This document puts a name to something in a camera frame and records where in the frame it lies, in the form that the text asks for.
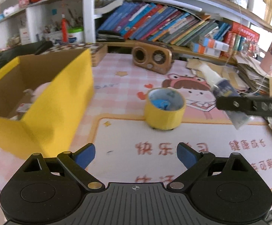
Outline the yellow tape roll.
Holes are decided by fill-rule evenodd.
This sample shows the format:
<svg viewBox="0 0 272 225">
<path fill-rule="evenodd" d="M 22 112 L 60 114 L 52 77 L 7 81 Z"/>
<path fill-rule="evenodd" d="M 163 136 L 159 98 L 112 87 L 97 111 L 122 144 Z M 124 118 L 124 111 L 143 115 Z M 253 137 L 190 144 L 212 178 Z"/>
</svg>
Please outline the yellow tape roll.
<svg viewBox="0 0 272 225">
<path fill-rule="evenodd" d="M 144 108 L 146 123 L 157 130 L 173 130 L 181 123 L 186 100 L 177 90 L 153 88 L 147 92 Z"/>
</svg>

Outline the brown retro radio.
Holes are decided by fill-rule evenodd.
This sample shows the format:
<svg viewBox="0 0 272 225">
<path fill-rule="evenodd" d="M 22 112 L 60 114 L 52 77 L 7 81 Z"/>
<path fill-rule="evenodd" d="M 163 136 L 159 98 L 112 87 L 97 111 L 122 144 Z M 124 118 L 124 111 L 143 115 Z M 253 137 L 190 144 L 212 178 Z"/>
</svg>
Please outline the brown retro radio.
<svg viewBox="0 0 272 225">
<path fill-rule="evenodd" d="M 132 58 L 134 65 L 162 75 L 168 73 L 174 62 L 170 49 L 156 46 L 136 46 L 132 50 Z"/>
</svg>

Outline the pink paper cup holder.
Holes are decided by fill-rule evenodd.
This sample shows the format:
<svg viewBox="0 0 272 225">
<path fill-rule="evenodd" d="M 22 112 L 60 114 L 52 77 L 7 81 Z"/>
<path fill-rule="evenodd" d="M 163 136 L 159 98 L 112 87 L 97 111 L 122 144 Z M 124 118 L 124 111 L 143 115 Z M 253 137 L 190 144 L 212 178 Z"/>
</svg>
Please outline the pink paper cup holder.
<svg viewBox="0 0 272 225">
<path fill-rule="evenodd" d="M 272 75 L 272 42 L 260 63 L 260 67 L 265 73 Z"/>
</svg>

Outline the green lid white tub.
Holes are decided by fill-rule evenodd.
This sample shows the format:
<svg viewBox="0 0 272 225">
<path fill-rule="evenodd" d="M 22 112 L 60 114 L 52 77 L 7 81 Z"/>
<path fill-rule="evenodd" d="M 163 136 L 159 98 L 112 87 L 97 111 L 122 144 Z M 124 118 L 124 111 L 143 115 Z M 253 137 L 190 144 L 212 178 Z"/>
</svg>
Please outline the green lid white tub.
<svg viewBox="0 0 272 225">
<path fill-rule="evenodd" d="M 79 44 L 84 43 L 84 28 L 83 27 L 75 27 L 75 28 L 69 28 L 67 30 L 68 32 L 68 42 L 71 44 Z"/>
</svg>

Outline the pink cartoon desk mat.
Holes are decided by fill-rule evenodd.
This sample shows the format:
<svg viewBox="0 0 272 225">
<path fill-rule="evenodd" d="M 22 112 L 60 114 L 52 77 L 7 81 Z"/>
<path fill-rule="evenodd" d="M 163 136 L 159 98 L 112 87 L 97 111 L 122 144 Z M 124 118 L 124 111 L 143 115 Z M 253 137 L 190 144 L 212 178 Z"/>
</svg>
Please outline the pink cartoon desk mat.
<svg viewBox="0 0 272 225">
<path fill-rule="evenodd" d="M 176 61 L 167 75 L 135 66 L 132 56 L 108 54 L 92 66 L 94 94 L 88 103 L 69 151 L 91 142 L 96 157 L 88 171 L 104 183 L 169 183 L 184 171 L 176 155 L 184 142 L 196 151 L 217 156 L 242 154 L 272 190 L 272 131 L 261 118 L 239 130 L 215 107 L 208 84 Z M 186 100 L 182 123 L 157 130 L 145 121 L 147 92 L 177 90 Z M 0 190 L 24 160 L 0 148 Z"/>
</svg>

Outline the yellow cardboard box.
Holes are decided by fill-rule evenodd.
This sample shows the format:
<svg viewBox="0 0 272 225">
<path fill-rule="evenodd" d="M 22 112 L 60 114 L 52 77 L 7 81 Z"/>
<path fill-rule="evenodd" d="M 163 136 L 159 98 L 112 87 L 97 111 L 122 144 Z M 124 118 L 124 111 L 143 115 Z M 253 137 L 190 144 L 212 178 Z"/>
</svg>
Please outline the yellow cardboard box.
<svg viewBox="0 0 272 225">
<path fill-rule="evenodd" d="M 26 159 L 68 150 L 94 94 L 91 52 L 14 58 L 0 69 L 0 148 Z"/>
</svg>

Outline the flat cardboard pieces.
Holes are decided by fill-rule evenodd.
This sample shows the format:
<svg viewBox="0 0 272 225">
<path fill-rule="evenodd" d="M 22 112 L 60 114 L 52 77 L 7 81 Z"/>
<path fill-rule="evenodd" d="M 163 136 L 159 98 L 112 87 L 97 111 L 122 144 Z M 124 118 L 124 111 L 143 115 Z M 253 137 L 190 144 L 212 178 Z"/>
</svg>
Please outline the flat cardboard pieces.
<svg viewBox="0 0 272 225">
<path fill-rule="evenodd" d="M 216 72 L 218 75 L 220 75 L 223 78 L 226 79 L 236 79 L 237 78 L 237 73 L 235 71 L 235 68 L 231 68 L 228 66 L 219 66 L 210 62 L 202 61 L 199 59 L 188 59 L 186 62 L 186 68 L 190 69 L 193 74 L 196 76 L 199 76 L 200 78 L 204 78 L 203 72 L 201 71 L 201 67 L 208 67 L 212 71 Z"/>
</svg>

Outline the messy paper stack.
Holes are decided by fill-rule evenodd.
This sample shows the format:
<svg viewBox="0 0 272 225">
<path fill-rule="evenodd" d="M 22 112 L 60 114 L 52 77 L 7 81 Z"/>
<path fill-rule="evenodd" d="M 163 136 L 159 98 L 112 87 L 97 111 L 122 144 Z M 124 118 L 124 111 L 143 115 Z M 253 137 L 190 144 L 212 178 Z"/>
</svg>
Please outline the messy paper stack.
<svg viewBox="0 0 272 225">
<path fill-rule="evenodd" d="M 268 72 L 264 71 L 261 62 L 245 55 L 241 52 L 233 56 L 237 62 L 239 77 L 249 86 L 250 92 L 246 95 L 253 96 L 255 94 L 272 97 L 272 69 Z M 272 130 L 272 117 L 265 118 Z"/>
</svg>

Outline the orange white medicine boxes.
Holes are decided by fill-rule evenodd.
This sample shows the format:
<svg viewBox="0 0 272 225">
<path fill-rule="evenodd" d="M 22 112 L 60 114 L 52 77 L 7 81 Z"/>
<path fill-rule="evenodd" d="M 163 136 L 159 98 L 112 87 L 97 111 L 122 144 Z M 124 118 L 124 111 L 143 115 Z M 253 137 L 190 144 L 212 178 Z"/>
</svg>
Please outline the orange white medicine boxes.
<svg viewBox="0 0 272 225">
<path fill-rule="evenodd" d="M 229 44 L 207 37 L 200 37 L 198 42 L 191 42 L 190 50 L 195 53 L 219 58 L 222 52 L 228 52 Z"/>
</svg>

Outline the row of leaning books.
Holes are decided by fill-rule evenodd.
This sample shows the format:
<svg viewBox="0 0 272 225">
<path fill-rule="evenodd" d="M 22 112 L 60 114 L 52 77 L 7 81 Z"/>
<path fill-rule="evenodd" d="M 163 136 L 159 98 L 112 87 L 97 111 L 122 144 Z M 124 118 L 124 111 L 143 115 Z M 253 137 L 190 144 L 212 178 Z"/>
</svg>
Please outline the row of leaning books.
<svg viewBox="0 0 272 225">
<path fill-rule="evenodd" d="M 189 47 L 200 37 L 223 41 L 230 24 L 166 4 L 116 0 L 96 12 L 106 20 L 96 30 L 100 42 L 145 40 Z"/>
</svg>

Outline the red bottle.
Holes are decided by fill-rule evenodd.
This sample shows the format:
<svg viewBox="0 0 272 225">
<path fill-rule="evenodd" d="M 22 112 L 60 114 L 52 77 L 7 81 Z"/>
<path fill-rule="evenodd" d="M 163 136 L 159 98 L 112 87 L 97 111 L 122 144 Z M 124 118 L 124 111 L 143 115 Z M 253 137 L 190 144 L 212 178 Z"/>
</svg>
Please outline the red bottle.
<svg viewBox="0 0 272 225">
<path fill-rule="evenodd" d="M 64 43 L 68 42 L 68 36 L 67 36 L 67 20 L 63 17 L 61 21 L 61 31 L 62 31 L 62 41 Z"/>
</svg>

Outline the pink plush toy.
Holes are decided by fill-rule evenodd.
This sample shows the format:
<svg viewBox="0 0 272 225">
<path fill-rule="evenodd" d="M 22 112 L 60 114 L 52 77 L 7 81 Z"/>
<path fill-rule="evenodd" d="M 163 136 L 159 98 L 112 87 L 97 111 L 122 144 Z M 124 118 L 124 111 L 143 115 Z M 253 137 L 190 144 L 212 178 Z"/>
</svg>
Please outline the pink plush toy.
<svg viewBox="0 0 272 225">
<path fill-rule="evenodd" d="M 44 92 L 44 90 L 50 85 L 50 82 L 41 84 L 39 87 L 37 87 L 35 90 L 32 89 L 26 89 L 24 90 L 24 94 L 28 95 L 30 97 L 30 102 L 34 103 L 37 98 Z"/>
</svg>

